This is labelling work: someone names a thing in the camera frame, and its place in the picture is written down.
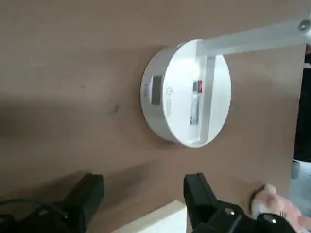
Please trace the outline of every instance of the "pink stuffed toy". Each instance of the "pink stuffed toy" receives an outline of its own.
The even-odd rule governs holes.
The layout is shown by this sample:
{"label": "pink stuffed toy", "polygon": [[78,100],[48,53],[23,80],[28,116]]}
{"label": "pink stuffed toy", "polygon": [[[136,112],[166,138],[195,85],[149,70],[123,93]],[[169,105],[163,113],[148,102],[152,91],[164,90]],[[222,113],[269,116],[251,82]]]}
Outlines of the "pink stuffed toy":
{"label": "pink stuffed toy", "polygon": [[276,194],[276,188],[271,184],[253,193],[249,207],[253,219],[261,213],[271,213],[285,218],[297,233],[308,233],[311,229],[311,218],[302,216],[289,200]]}

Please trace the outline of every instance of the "wooden table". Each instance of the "wooden table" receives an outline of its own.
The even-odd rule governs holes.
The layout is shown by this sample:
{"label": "wooden table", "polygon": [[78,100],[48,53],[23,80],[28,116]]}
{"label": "wooden table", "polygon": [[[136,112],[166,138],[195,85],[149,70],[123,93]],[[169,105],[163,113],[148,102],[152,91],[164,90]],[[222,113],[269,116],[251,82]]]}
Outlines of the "wooden table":
{"label": "wooden table", "polygon": [[200,149],[148,129],[139,84],[165,46],[305,16],[309,7],[304,0],[2,1],[1,195],[53,200],[83,172],[101,173],[106,198],[90,232],[182,200],[187,173],[203,172],[218,198],[244,207],[261,182],[286,196],[303,46],[227,56],[229,116]]}

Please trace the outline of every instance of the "white cylindrical base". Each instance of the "white cylindrical base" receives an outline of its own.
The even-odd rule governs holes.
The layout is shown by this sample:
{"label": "white cylindrical base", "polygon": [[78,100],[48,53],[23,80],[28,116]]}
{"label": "white cylindrical base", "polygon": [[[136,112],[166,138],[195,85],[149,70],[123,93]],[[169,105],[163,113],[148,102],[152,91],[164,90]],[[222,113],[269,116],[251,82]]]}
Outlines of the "white cylindrical base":
{"label": "white cylindrical base", "polygon": [[197,50],[200,41],[158,52],[145,69],[140,89],[149,127],[187,147],[201,147],[216,137],[231,100],[224,57],[202,55]]}

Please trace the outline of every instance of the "screw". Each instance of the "screw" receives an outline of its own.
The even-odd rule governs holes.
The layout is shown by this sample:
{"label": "screw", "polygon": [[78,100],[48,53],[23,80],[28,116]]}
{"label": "screw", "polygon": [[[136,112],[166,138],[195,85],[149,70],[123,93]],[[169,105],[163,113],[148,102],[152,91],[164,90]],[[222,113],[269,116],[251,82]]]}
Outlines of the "screw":
{"label": "screw", "polygon": [[276,224],[276,219],[272,215],[267,214],[267,215],[264,215],[263,218],[270,223]]}
{"label": "screw", "polygon": [[225,208],[225,212],[229,215],[235,215],[234,211],[230,208]]}
{"label": "screw", "polygon": [[300,30],[302,32],[306,31],[309,29],[310,25],[311,25],[310,20],[305,19],[305,20],[301,21],[300,24],[298,25],[298,30]]}

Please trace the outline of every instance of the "small display screen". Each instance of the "small display screen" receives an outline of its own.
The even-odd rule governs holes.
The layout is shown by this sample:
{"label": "small display screen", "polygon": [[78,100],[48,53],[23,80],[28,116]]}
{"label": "small display screen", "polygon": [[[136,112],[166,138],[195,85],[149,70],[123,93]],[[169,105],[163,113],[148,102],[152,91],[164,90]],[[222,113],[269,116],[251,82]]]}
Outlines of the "small display screen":
{"label": "small display screen", "polygon": [[161,103],[162,76],[157,75],[152,78],[151,104],[160,105]]}

